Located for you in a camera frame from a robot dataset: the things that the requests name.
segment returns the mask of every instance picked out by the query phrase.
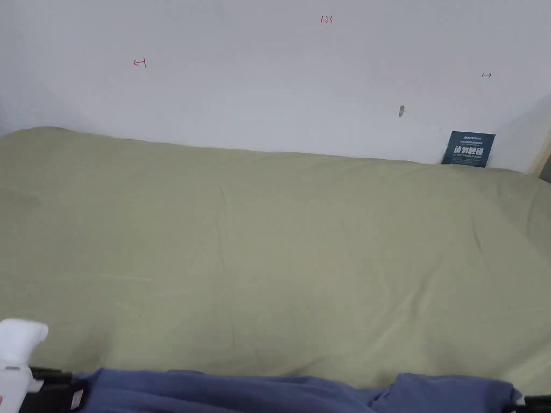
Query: bed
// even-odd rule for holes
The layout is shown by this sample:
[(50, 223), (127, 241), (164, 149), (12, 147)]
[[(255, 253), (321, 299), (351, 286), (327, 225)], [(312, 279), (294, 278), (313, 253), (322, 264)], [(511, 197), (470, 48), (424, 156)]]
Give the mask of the bed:
[(36, 365), (551, 387), (551, 185), (508, 170), (18, 131), (0, 281)]

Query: small sign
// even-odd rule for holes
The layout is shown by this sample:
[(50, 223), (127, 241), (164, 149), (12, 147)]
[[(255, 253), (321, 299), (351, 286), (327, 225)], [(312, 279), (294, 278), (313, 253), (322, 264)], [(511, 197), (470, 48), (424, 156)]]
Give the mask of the small sign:
[(484, 168), (488, 163), (494, 138), (495, 135), (489, 133), (453, 131), (442, 163)]

